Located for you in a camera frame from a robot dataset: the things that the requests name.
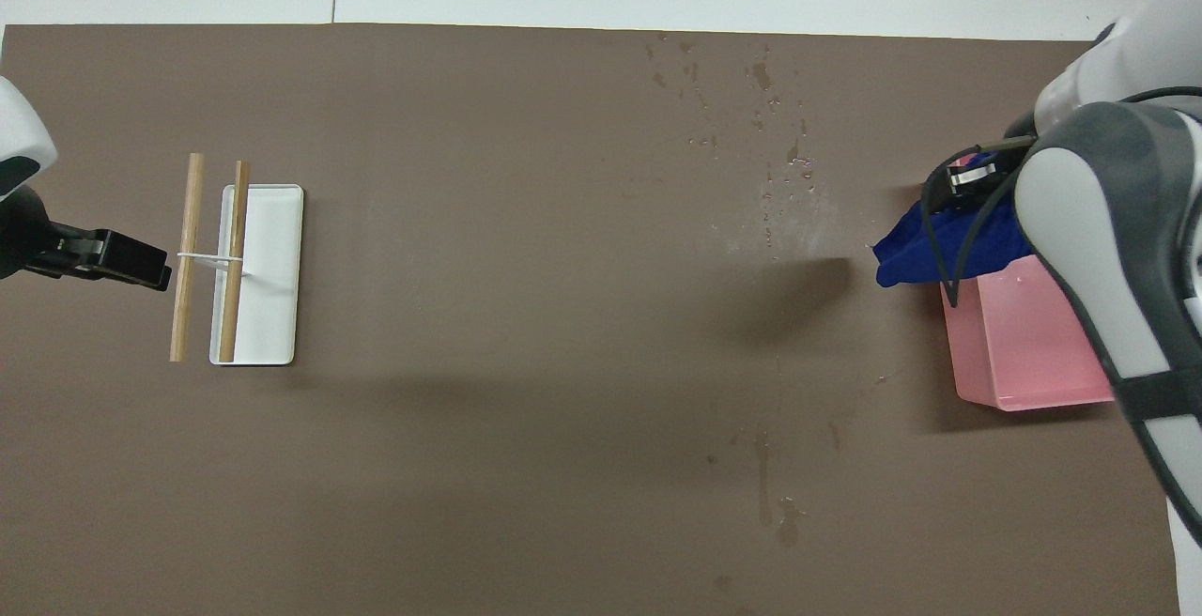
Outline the dark blue towel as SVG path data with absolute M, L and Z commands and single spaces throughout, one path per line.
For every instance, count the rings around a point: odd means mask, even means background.
M 1005 270 L 1008 263 L 1030 256 L 1033 247 L 1022 233 L 1014 201 L 1005 196 L 996 205 L 974 236 L 966 251 L 962 272 L 956 266 L 972 223 L 978 220 L 983 206 L 950 208 L 932 217 L 938 248 L 944 254 L 946 277 L 963 279 L 978 278 Z M 940 282 L 934 251 L 920 218 L 920 203 L 915 202 L 895 223 L 883 239 L 871 247 L 877 260 L 876 282 L 879 286 L 898 284 L 928 284 Z

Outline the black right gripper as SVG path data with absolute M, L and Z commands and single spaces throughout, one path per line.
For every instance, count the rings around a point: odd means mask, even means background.
M 1008 137 L 972 146 L 945 170 L 948 200 L 969 201 L 992 192 L 1014 174 L 1035 142 L 1035 137 Z

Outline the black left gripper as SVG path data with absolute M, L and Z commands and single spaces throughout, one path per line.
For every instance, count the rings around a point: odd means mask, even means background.
M 163 249 L 111 229 L 52 225 L 52 231 L 50 243 L 26 263 L 26 272 L 55 280 L 103 278 L 159 292 L 169 288 L 172 270 Z

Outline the white wooden drying rack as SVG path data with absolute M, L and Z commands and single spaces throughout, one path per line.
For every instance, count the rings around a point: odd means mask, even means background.
M 296 184 L 246 186 L 243 244 L 232 254 L 236 184 L 224 186 L 216 253 L 177 251 L 179 276 L 214 270 L 208 361 L 287 366 L 294 360 L 305 192 Z

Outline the brown table mat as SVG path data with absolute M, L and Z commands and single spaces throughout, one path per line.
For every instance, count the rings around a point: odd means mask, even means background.
M 1085 45 L 8 26 L 58 223 L 305 191 L 293 363 L 0 282 L 0 616 L 1177 616 L 1112 405 L 999 411 L 871 244 Z

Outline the pink plastic bin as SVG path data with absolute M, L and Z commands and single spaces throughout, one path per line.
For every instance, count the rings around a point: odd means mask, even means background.
M 966 402 L 1027 411 L 1113 399 L 1085 330 L 1037 256 L 962 282 L 944 316 L 956 393 Z

